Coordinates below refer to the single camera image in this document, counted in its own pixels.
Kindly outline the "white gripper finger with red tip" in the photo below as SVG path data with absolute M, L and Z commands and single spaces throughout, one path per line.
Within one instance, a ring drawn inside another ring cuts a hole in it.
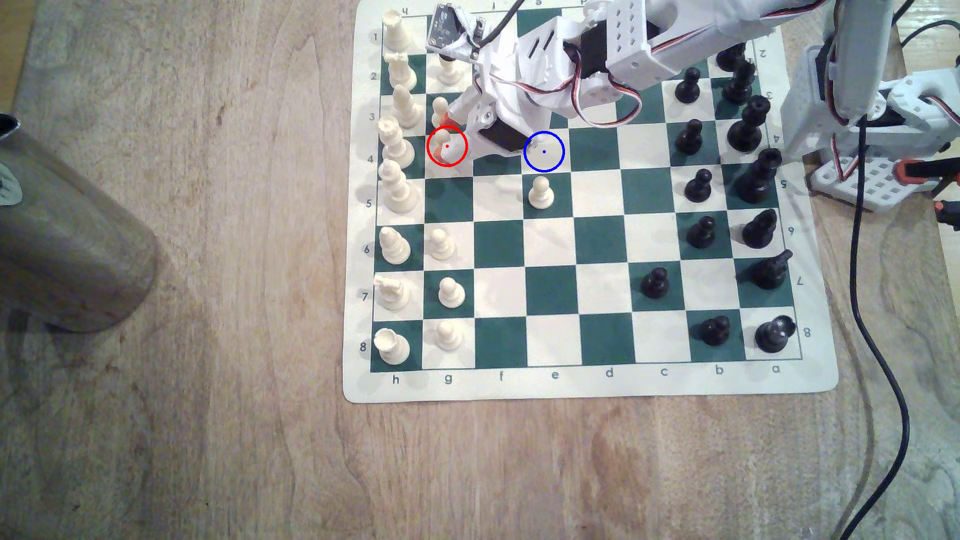
M 470 162 L 492 153 L 492 144 L 477 133 L 438 128 L 429 137 L 429 152 L 436 162 Z
M 465 130 L 484 130 L 498 122 L 495 102 L 472 83 L 455 100 L 440 103 L 438 127 L 461 127 Z

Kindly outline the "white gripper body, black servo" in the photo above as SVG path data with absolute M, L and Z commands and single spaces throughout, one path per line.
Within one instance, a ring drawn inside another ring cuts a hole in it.
M 480 153 L 520 154 L 553 117 L 573 119 L 573 95 L 583 96 L 583 34 L 592 23 L 566 16 L 536 18 L 520 33 L 521 16 L 505 16 L 498 35 L 480 50 Z

